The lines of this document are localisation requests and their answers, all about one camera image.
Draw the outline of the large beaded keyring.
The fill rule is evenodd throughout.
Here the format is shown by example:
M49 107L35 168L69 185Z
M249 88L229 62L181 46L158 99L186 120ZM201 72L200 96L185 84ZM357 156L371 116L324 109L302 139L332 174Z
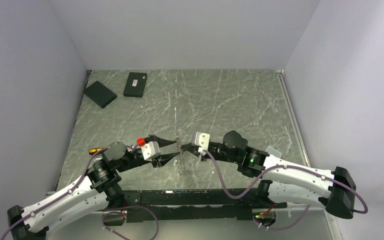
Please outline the large beaded keyring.
M182 149L182 140L178 135L175 136L175 148L179 152L179 155L175 159L174 166L176 167L178 174L180 176L185 176L186 175L186 167L185 167L185 162L183 160L183 149Z

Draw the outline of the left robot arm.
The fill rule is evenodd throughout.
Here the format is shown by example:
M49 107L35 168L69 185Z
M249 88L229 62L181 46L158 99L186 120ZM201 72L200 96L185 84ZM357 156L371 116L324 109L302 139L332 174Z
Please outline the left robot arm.
M97 150L74 182L37 203L8 209L8 229L1 239L11 234L15 240L44 240L52 225L77 220L94 211L126 207L120 173L146 164L164 166L179 153L161 154L160 149L175 143L149 135L133 146L116 141Z

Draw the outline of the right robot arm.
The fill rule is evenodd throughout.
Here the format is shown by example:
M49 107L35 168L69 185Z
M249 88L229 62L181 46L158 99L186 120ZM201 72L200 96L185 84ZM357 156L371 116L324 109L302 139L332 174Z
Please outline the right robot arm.
M250 147L235 130L226 133L221 143L211 141L208 133L196 132L181 150L203 161L237 164L242 175L259 179L255 200L262 208L281 203L305 204L342 219L352 219L357 213L357 186L346 168L317 169L286 161Z

